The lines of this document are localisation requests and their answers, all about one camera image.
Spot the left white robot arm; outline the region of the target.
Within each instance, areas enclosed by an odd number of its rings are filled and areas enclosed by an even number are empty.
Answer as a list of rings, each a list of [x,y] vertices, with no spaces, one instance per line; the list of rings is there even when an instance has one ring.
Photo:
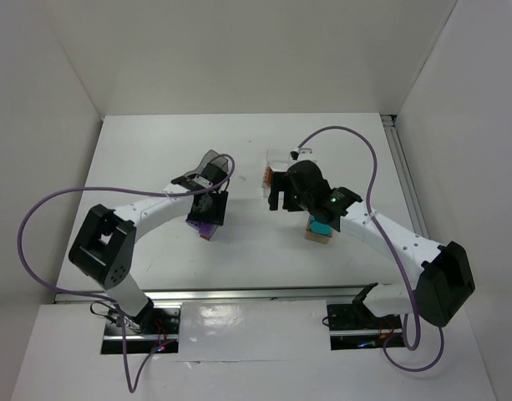
[[[222,185],[233,168],[224,155],[209,155],[211,159],[202,160],[196,170],[173,179],[159,197],[114,209],[94,206],[70,247],[70,262],[99,284],[142,332],[165,323],[167,315],[155,308],[130,274],[135,244],[178,217],[206,240],[224,224],[228,192]]]

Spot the purple rounded lego brick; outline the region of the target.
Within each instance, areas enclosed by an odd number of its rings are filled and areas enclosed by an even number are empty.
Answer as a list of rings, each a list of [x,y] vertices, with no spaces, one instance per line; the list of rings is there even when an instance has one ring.
[[[218,226],[210,223],[201,223],[198,232],[201,238],[209,241],[215,234]]]

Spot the teal rounded lego brick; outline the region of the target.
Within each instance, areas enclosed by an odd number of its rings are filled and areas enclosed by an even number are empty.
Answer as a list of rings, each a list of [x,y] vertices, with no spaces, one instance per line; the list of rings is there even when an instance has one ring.
[[[313,221],[310,224],[311,232],[319,235],[319,236],[331,236],[332,228],[329,225],[322,224],[318,221]]]

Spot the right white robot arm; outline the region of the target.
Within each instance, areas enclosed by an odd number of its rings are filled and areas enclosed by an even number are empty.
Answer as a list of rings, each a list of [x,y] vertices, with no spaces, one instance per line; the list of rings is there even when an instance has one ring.
[[[401,282],[369,284],[356,295],[353,305],[359,314],[417,312],[435,327],[446,327],[474,292],[469,259],[460,244],[451,241],[443,246],[369,209],[353,191],[332,188],[313,161],[297,161],[279,170],[268,167],[264,182],[270,188],[270,210],[306,211],[316,222],[400,262],[406,274]]]

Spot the orange lego brick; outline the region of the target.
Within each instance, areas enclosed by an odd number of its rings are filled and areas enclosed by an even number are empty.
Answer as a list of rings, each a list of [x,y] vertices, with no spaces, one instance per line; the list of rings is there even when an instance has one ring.
[[[264,169],[263,180],[262,180],[262,185],[264,187],[268,187],[268,188],[271,187],[273,175],[274,175],[274,170],[270,166],[267,166]]]

